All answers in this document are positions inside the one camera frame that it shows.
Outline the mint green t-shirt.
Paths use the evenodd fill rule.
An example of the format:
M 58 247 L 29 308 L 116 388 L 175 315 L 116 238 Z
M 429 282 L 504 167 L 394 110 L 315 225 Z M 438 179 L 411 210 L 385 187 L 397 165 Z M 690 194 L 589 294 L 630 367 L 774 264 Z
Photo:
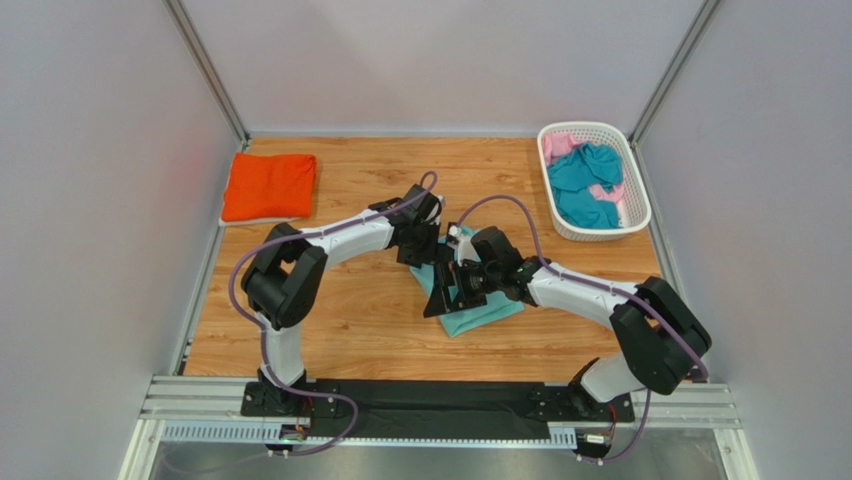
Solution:
M 433 268 L 430 265 L 410 267 L 409 271 L 427 295 L 433 286 Z M 500 321 L 524 311 L 520 301 L 508 299 L 504 293 L 496 291 L 486 295 L 485 304 L 458 312 L 440 315 L 440 323 L 449 338 L 455 338 L 473 329 Z

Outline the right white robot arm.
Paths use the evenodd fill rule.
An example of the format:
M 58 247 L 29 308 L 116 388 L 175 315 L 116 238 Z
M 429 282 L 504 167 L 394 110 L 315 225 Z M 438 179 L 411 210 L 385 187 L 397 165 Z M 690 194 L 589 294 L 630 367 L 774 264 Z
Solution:
M 426 317 L 483 307 L 489 295 L 500 293 L 609 328 L 619 353 L 591 361 L 571 381 L 590 401 L 641 389 L 669 395 L 712 347 L 707 330 L 662 278 L 631 284 L 579 274 L 541 255 L 522 256 L 496 227 L 469 235 L 451 225 L 433 252 Z

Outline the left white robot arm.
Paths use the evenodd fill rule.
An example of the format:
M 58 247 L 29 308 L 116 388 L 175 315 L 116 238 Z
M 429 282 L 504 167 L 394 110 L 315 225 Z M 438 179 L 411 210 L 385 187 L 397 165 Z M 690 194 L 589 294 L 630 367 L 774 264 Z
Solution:
M 318 228 L 276 225 L 255 252 L 240 287 L 261 329 L 258 398 L 286 414 L 304 403 L 301 323 L 313 308 L 326 270 L 363 254 L 397 251 L 398 263 L 421 267 L 436 257 L 443 199 L 413 186 L 405 197 L 370 205 L 354 217 Z

